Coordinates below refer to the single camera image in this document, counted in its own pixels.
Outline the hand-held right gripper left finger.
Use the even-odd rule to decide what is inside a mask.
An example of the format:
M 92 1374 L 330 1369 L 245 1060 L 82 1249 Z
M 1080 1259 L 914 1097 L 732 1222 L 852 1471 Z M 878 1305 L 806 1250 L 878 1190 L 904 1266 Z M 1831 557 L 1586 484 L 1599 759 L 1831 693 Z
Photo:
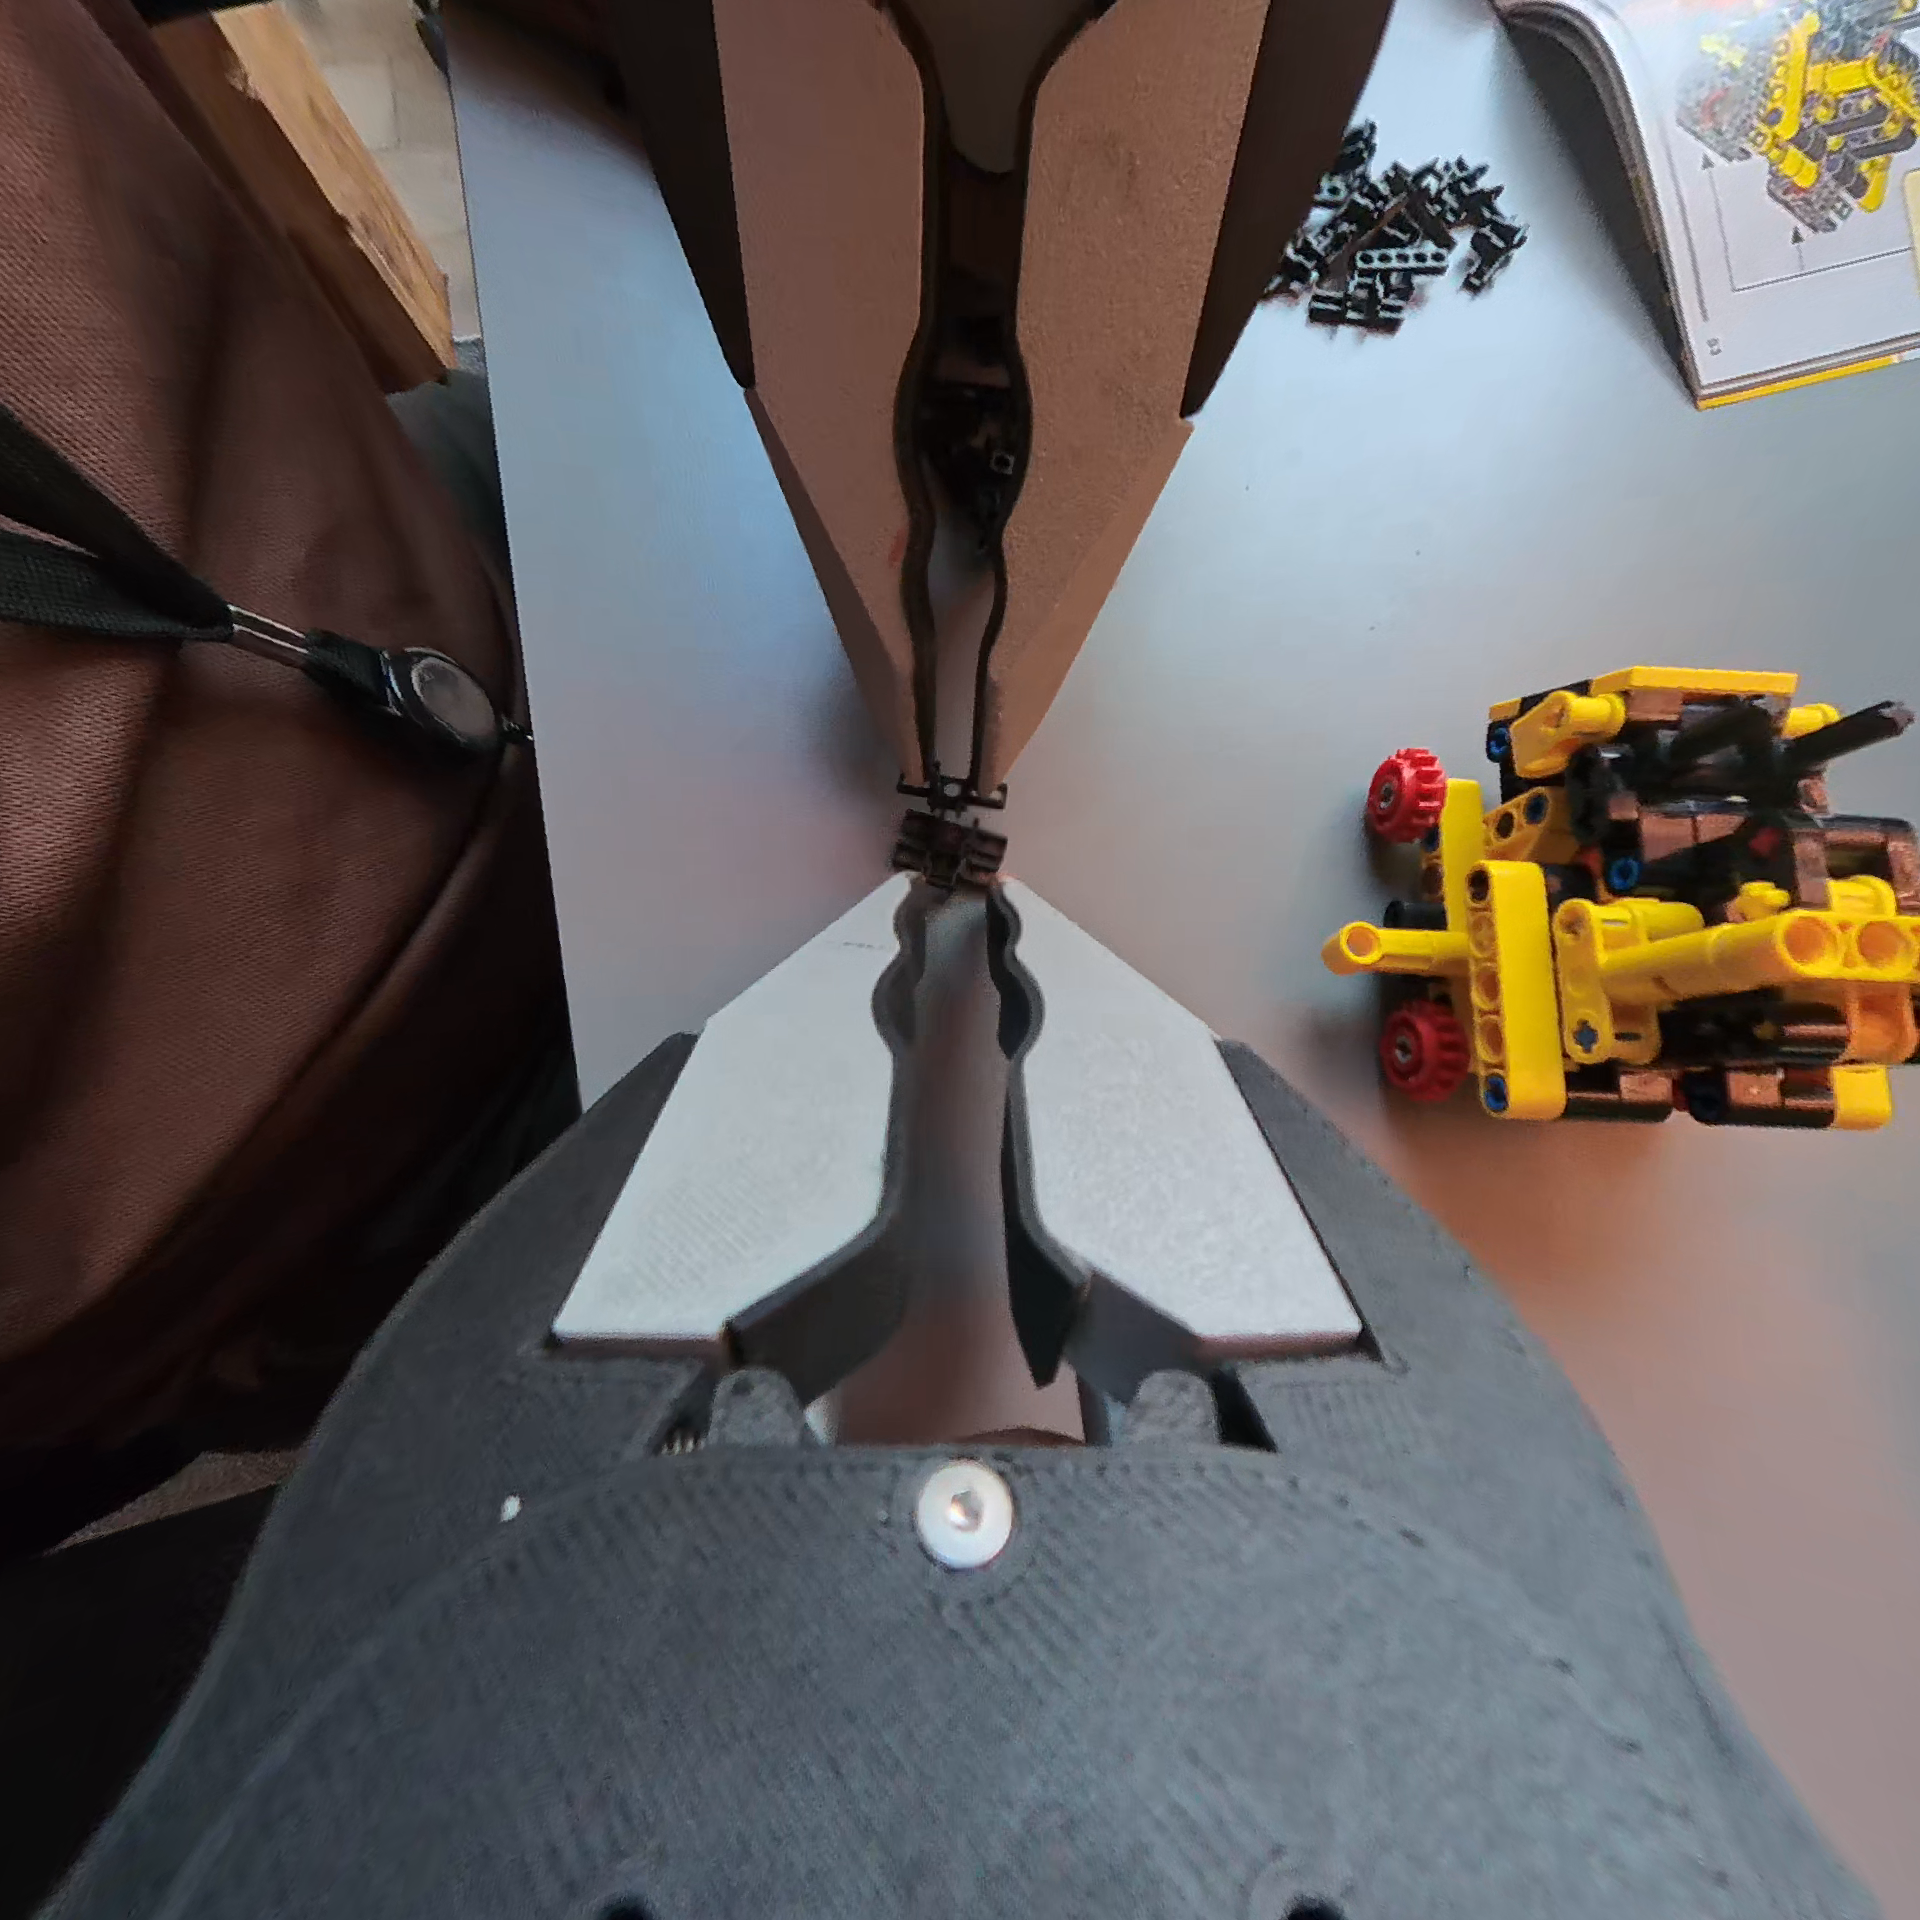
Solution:
M 926 906 L 892 875 L 715 1012 L 559 1305 L 570 1354 L 763 1369 L 803 1403 L 899 1330 Z

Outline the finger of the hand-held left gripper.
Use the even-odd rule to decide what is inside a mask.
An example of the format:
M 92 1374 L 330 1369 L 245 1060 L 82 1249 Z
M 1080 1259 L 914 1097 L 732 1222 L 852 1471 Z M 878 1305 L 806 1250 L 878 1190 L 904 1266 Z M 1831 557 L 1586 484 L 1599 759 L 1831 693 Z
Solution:
M 1024 479 L 975 697 L 1003 781 L 1060 693 L 1190 426 L 1184 386 L 1267 3 L 1118 3 L 1037 84 L 1014 335 Z
M 901 773 L 923 778 L 896 403 L 920 329 L 926 94 L 867 3 L 715 3 L 748 403 Z

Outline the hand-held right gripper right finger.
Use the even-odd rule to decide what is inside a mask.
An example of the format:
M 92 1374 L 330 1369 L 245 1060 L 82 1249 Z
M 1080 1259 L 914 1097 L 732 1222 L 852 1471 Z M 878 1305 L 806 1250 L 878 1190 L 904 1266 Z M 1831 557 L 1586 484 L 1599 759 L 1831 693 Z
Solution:
M 1207 1021 L 1019 881 L 987 914 L 1030 1375 L 1138 1387 L 1352 1354 L 1359 1313 Z

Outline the black lego track link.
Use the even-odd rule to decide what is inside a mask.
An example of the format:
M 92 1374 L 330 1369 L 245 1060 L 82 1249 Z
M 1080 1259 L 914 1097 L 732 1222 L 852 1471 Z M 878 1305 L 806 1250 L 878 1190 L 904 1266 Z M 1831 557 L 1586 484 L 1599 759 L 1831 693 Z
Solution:
M 1000 875 L 1006 847 L 1006 835 L 982 823 L 910 806 L 896 831 L 892 868 L 941 891 L 986 890 Z

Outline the pile of black lego pieces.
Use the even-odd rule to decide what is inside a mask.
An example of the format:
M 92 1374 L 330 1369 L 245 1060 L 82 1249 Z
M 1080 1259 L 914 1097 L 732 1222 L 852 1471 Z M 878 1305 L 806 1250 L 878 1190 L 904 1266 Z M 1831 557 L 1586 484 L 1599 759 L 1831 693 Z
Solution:
M 1432 284 L 1486 295 L 1526 239 L 1528 228 L 1484 163 L 1381 159 L 1375 121 L 1359 119 L 1340 139 L 1260 297 L 1300 306 L 1322 329 L 1391 335 Z

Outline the lego instruction booklet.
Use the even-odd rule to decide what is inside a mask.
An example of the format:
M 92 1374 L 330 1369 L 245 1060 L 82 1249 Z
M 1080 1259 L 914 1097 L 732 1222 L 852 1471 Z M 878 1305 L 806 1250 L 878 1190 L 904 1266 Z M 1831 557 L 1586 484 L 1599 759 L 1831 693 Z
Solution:
M 1916 3 L 1494 14 L 1583 65 L 1699 410 L 1916 357 Z

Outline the yellow and black lego vehicle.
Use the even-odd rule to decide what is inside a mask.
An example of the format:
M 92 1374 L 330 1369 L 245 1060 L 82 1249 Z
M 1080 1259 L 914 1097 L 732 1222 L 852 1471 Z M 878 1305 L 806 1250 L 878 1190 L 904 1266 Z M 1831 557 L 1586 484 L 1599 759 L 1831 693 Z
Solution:
M 1413 891 L 1327 934 L 1381 982 L 1375 1055 L 1413 1101 L 1494 1121 L 1872 1134 L 1916 1063 L 1916 827 L 1835 812 L 1831 769 L 1909 731 L 1792 673 L 1635 662 L 1493 703 L 1496 795 L 1426 749 L 1363 823 Z

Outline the person's dark trousers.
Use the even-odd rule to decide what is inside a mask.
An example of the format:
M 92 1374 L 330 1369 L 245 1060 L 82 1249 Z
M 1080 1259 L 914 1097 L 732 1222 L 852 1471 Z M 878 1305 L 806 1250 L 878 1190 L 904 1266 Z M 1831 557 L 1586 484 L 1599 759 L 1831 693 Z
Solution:
M 388 398 L 400 433 L 415 447 L 452 500 L 467 532 L 478 542 L 488 579 L 517 617 L 511 548 L 496 459 L 493 404 L 482 343 L 440 379 Z

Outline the wooden furniture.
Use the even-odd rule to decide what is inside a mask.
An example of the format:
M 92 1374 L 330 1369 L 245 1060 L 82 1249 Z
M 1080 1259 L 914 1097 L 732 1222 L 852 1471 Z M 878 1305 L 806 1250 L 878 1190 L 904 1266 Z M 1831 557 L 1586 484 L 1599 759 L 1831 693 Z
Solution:
M 298 254 L 384 393 L 455 367 L 448 285 L 280 5 L 138 3 L 197 151 Z

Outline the brown backpack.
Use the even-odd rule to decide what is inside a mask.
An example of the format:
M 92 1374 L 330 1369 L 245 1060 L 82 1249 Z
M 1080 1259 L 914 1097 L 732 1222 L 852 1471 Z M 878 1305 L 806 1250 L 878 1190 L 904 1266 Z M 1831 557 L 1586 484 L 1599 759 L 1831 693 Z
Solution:
M 4 1554 L 288 1446 L 544 1139 L 515 614 L 135 5 L 4 5 Z

